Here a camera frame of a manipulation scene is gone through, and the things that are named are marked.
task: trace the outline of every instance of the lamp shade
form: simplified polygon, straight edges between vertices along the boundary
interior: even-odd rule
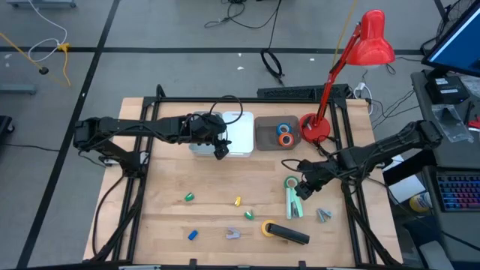
[[[349,65],[383,65],[395,60],[390,43],[383,37],[385,14],[370,10],[361,18],[360,41],[346,59]]]

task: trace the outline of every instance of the white cable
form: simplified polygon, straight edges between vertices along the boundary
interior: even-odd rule
[[[30,5],[31,5],[31,7],[33,8],[33,10],[38,14],[38,16],[40,16],[42,19],[46,20],[48,23],[53,24],[54,26],[60,28],[61,30],[63,30],[63,31],[65,32],[65,37],[64,37],[64,39],[63,39],[62,42],[60,42],[60,41],[59,41],[58,39],[56,39],[56,38],[51,37],[51,38],[47,38],[46,40],[42,40],[42,41],[40,41],[39,43],[36,43],[32,48],[30,48],[30,49],[28,50],[28,57],[29,57],[33,62],[42,62],[43,60],[49,58],[49,57],[57,50],[58,46],[60,46],[60,45],[62,45],[62,44],[65,43],[65,41],[67,40],[68,32],[67,32],[67,29],[65,29],[65,28],[61,27],[60,25],[52,22],[51,20],[45,18],[44,15],[42,15],[40,12],[38,12],[38,9],[37,9],[37,8],[33,5],[33,3],[32,3],[32,0],[28,0],[28,2],[30,3]],[[55,41],[55,42],[57,43],[57,45],[55,46],[55,49],[53,49],[52,52],[50,52],[48,55],[46,55],[46,56],[43,57],[42,59],[34,60],[34,59],[30,56],[30,54],[32,53],[32,50],[33,50],[34,48],[40,46],[40,44],[43,44],[43,43],[45,43],[45,42],[47,42],[47,41]]]
[[[374,99],[374,97],[372,96],[372,92],[364,82],[360,82],[357,85],[357,87],[353,89],[353,96],[355,97],[355,99],[361,98],[363,89],[367,89],[368,95],[370,96],[371,100]],[[357,96],[356,94],[357,91],[360,91],[360,97]],[[370,104],[370,111],[368,112],[368,115],[371,116],[373,111],[374,111],[374,107]]]

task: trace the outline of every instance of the lamp base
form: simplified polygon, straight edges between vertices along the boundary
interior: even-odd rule
[[[303,115],[298,123],[301,137],[309,143],[313,143],[314,141],[318,141],[319,143],[323,142],[330,134],[330,123],[325,117],[317,126],[314,126],[313,122],[316,116],[316,113],[308,113]],[[303,127],[308,117],[310,117],[309,125]]]

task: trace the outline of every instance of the blue block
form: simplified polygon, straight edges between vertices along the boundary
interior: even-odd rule
[[[188,238],[190,240],[194,240],[195,236],[197,236],[198,234],[198,231],[196,229],[194,229],[192,232],[190,232],[190,235],[188,236]]]

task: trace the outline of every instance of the orange tape roll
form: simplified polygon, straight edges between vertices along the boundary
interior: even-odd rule
[[[283,147],[293,146],[293,135],[290,133],[282,133],[278,137],[278,143]]]

